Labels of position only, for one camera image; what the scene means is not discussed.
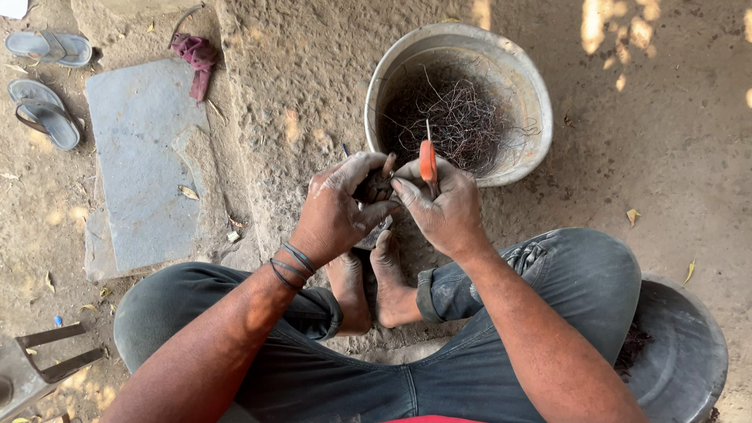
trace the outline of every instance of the hand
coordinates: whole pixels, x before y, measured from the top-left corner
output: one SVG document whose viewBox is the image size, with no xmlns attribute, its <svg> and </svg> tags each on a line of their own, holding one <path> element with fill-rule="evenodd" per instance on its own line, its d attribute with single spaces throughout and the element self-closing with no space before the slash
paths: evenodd
<svg viewBox="0 0 752 423">
<path fill-rule="evenodd" d="M 420 232 L 441 253 L 460 261 L 491 244 L 481 224 L 481 206 L 475 176 L 436 157 L 438 190 L 431 201 L 426 182 L 420 178 L 420 162 L 405 164 L 392 180 L 392 188 L 410 211 Z"/>
<path fill-rule="evenodd" d="M 311 179 L 290 244 L 308 256 L 317 269 L 350 250 L 379 222 L 399 210 L 397 202 L 380 201 L 360 211 L 352 197 L 368 172 L 386 161 L 386 154 L 359 152 Z"/>
</svg>

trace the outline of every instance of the jeans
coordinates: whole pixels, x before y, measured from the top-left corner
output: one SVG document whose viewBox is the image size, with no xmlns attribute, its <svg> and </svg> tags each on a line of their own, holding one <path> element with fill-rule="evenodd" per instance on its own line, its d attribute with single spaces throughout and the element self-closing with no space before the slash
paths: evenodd
<svg viewBox="0 0 752 423">
<path fill-rule="evenodd" d="M 499 254 L 611 364 L 637 306 L 640 269 L 623 242 L 590 229 L 554 230 Z M 114 339 L 131 372 L 170 336 L 249 276 L 182 263 L 124 296 Z M 386 421 L 444 415 L 477 421 L 543 421 L 528 400 L 472 281 L 456 263 L 419 274 L 425 321 L 472 317 L 443 348 L 399 366 L 367 363 L 315 340 L 336 334 L 330 291 L 301 291 L 259 350 L 220 421 Z"/>
</svg>

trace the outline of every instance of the gray flip-flop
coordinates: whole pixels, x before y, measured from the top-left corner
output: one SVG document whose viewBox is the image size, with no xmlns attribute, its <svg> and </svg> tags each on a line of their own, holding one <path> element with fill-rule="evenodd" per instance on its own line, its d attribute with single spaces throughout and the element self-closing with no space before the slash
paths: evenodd
<svg viewBox="0 0 752 423">
<path fill-rule="evenodd" d="M 78 35 L 53 34 L 49 31 L 14 32 L 5 39 L 5 47 L 16 56 L 58 63 L 69 68 L 86 65 L 92 58 L 89 40 Z"/>
<path fill-rule="evenodd" d="M 8 84 L 8 95 L 16 102 L 18 120 L 49 136 L 60 150 L 70 150 L 81 140 L 62 100 L 48 86 L 30 79 L 16 79 Z M 29 119 L 21 117 L 19 110 Z"/>
</svg>

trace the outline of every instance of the concrete floor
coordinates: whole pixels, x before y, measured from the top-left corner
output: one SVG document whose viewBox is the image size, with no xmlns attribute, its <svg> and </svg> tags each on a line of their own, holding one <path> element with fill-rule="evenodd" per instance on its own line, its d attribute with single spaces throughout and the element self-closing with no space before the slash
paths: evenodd
<svg viewBox="0 0 752 423">
<path fill-rule="evenodd" d="M 8 34 L 44 28 L 81 32 L 104 54 L 94 72 L 170 56 L 164 42 L 179 14 L 121 17 L 97 0 L 45 2 L 22 21 L 0 21 Z M 293 228 L 312 172 L 341 159 L 336 147 L 365 150 L 362 104 L 378 60 L 400 36 L 426 23 L 457 18 L 518 43 L 538 66 L 553 104 L 553 144 L 546 160 L 511 186 L 481 191 L 487 233 L 508 245 L 557 227 L 592 227 L 625 240 L 642 269 L 679 282 L 711 310 L 729 346 L 729 375 L 719 421 L 752 420 L 752 3 L 729 0 L 474 0 L 366 2 L 216 0 L 185 30 L 224 50 L 209 98 L 230 118 L 210 114 L 230 212 L 255 223 L 246 231 L 249 260 L 268 257 Z M 146 33 L 154 20 L 154 31 Z M 89 69 L 67 70 L 0 53 L 61 94 L 88 120 L 83 82 Z M 5 84 L 27 78 L 0 67 Z M 564 116 L 576 127 L 564 124 Z M 96 421 L 127 379 L 111 340 L 109 303 L 136 278 L 93 285 L 83 270 L 81 215 L 102 200 L 93 138 L 57 151 L 12 119 L 0 104 L 0 172 L 21 182 L 0 189 L 0 333 L 4 338 L 52 327 L 53 315 L 81 321 L 81 345 L 104 344 L 111 359 L 85 370 L 38 404 Z M 83 186 L 81 190 L 75 183 Z M 642 216 L 629 228 L 625 212 Z M 405 271 L 446 261 L 398 219 Z M 57 292 L 41 282 L 49 270 Z M 316 283 L 325 285 L 326 278 Z M 113 294 L 99 298 L 99 287 Z M 29 300 L 39 297 L 33 304 Z M 100 313 L 78 313 L 94 303 Z M 451 335 L 459 325 L 376 327 L 330 346 L 368 356 Z M 40 350 L 51 361 L 60 351 Z"/>
</svg>

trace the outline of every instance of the person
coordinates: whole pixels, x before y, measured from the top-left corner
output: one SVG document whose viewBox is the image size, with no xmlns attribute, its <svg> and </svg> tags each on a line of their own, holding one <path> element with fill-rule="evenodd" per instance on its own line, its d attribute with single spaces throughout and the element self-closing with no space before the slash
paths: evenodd
<svg viewBox="0 0 752 423">
<path fill-rule="evenodd" d="M 359 210 L 351 195 L 385 159 L 358 153 L 316 174 L 289 242 L 254 273 L 182 263 L 134 286 L 114 322 L 133 375 L 101 422 L 646 422 L 612 368 L 641 282 L 629 248 L 570 228 L 497 251 L 473 175 L 441 158 L 435 201 L 417 161 L 391 184 L 455 261 L 412 288 L 384 231 L 371 253 L 375 317 L 385 327 L 472 318 L 433 355 L 399 366 L 316 342 L 371 328 L 361 263 L 348 251 L 400 205 Z M 300 289 L 321 267 L 332 290 Z"/>
</svg>

